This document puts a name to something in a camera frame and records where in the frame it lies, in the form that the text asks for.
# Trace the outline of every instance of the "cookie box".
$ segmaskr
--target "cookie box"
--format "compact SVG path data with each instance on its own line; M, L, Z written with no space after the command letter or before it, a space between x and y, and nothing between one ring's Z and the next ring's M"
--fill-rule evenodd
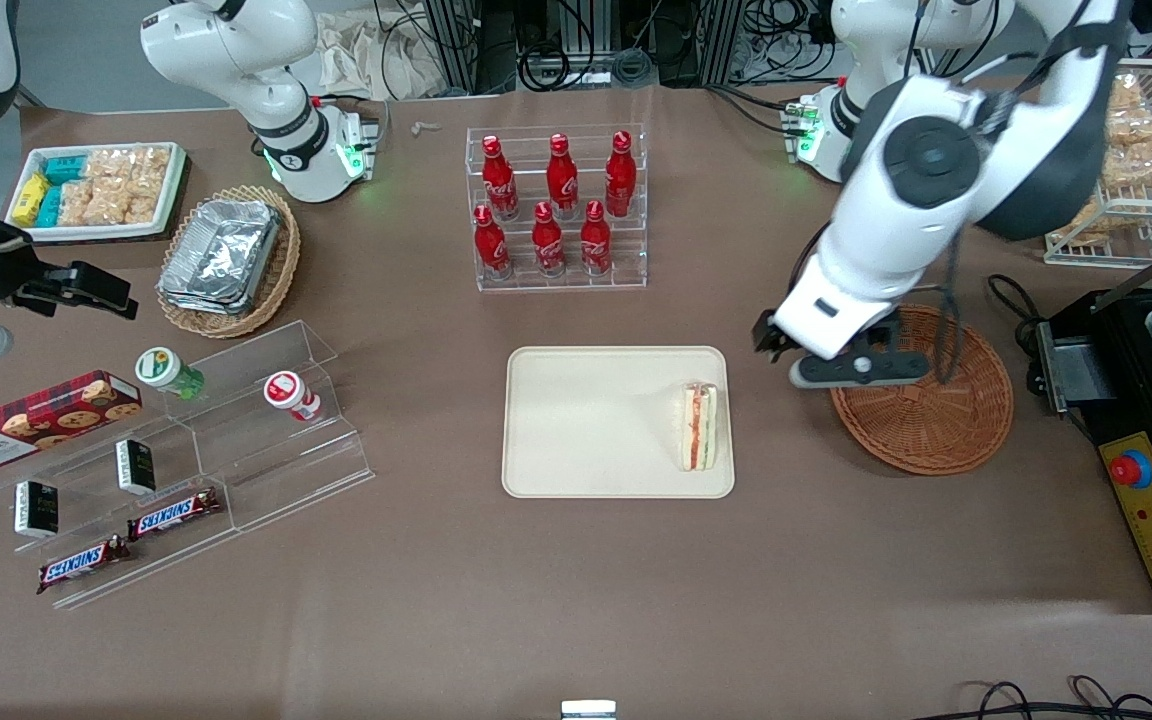
M141 392L105 370L0 406L0 468L141 412Z

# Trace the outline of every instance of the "clear acrylic display stand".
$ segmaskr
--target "clear acrylic display stand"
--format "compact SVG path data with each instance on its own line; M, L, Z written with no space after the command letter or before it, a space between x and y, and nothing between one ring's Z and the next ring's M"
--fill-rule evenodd
M191 401L142 389L138 418L74 439L0 470L0 503L10 509L15 483L36 479L59 488L60 532L20 538L18 553L43 566L127 536L127 521L214 487L223 509L129 544L131 559L47 589L55 607L77 607L146 578L214 544L264 526L372 477L358 430L340 415L323 363L335 353L304 323L189 363L205 377ZM316 418L303 423L265 401L262 385L293 370L323 397ZM114 445L131 438L154 454L157 492L135 497L118 487ZM10 532L10 513L3 529ZM20 592L32 592L37 574Z
M581 264L579 227L585 222L585 204L602 200L607 184L607 160L612 156L612 135L628 131L634 137L634 160L637 165L634 200L626 218L607 217L612 227L612 271L590 276ZM567 272L558 278L546 278L536 266L531 243L536 203L550 199L545 183L545 168L550 165L550 136L566 132L570 142L571 159L576 162L579 188L579 218L558 222L563 229L563 255ZM518 187L518 217L501 222L503 240L513 258L513 274L494 281L484 273L483 260L473 250L473 209L488 202L483 184L483 138L500 138L503 156L513 167ZM470 255L480 291L545 291L545 290L613 290L613 288L643 287L649 283L649 136L644 123L582 124L571 127L471 128L465 144L465 174L470 211L467 227L470 232Z

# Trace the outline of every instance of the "white cloth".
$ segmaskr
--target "white cloth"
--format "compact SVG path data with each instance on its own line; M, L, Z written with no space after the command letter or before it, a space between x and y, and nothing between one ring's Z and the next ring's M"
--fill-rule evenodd
M385 32L376 24L376 10L344 10L319 13L317 50L323 58L323 86L328 92L364 91L372 100L408 100L412 97L439 94L447 88L439 67L434 41L429 31L429 15L424 3L410 6L417 20L408 22L402 10L380 10L385 28L393 28L389 45ZM396 23L402 20L401 26ZM380 74L381 50L385 74Z

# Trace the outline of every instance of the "small plastic bottle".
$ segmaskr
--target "small plastic bottle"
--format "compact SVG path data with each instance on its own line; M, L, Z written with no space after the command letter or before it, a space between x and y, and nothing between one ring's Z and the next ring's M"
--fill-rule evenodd
M558 278L567 271L563 232L554 222L554 210L548 202L536 203L536 225L531 228L531 242L536 245L536 266L540 268L540 274Z
M180 400L191 400L202 392L202 373L184 364L166 347L151 347L136 361L136 379L159 392L169 392Z
M493 281L503 281L513 274L509 249L505 245L505 232L492 218L492 209L479 205L473 210L473 247L483 259L483 268Z
M590 276L612 270L612 228L602 218L602 203L590 200L585 206L585 223L579 228L579 258Z
M317 396L310 386L302 381L301 376L290 370L270 376L265 381L265 400L279 410L287 410L293 418L302 423L316 418L323 409L323 397Z
M518 188L513 182L513 167L500 151L500 138L490 135L483 138L483 184L488 191L492 210L507 223L518 217Z
M607 214L623 218L630 214L634 200L634 184L639 168L630 156L630 134L616 131L612 136L612 157L607 160Z
M554 132L550 136L550 167L545 168L545 181L550 183L550 200L554 204L554 217L573 220L577 209L576 162L568 154L567 136Z

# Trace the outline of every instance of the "brown table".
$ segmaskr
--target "brown table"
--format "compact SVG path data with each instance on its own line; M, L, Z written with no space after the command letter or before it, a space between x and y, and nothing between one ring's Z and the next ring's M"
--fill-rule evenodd
M774 94L791 94L778 88ZM484 296L467 240L467 127L598 122L612 92L394 106L376 181L297 205L306 244L274 324L303 318L378 473L361 488L74 612L32 594L0 507L0 717L555 717L611 697L627 719L914 717L973 706L975 680L1073 700L1071 673L1152 696L1152 596L1097 456L1016 395L1000 454L914 478L846 435L827 393L749 348L836 188L700 91L650 106L643 291ZM408 131L415 120L441 132ZM232 111L91 118L30 109L24 145L176 141L187 202L270 183ZM17 350L0 400L131 367L170 327L162 243L48 250L134 282L141 318L0 309ZM1048 268L969 232L964 318L1016 386L1005 272L1055 311L1123 275ZM698 291L700 281L713 288ZM500 488L506 359L524 344L704 343L727 356L737 483L721 501L520 501Z

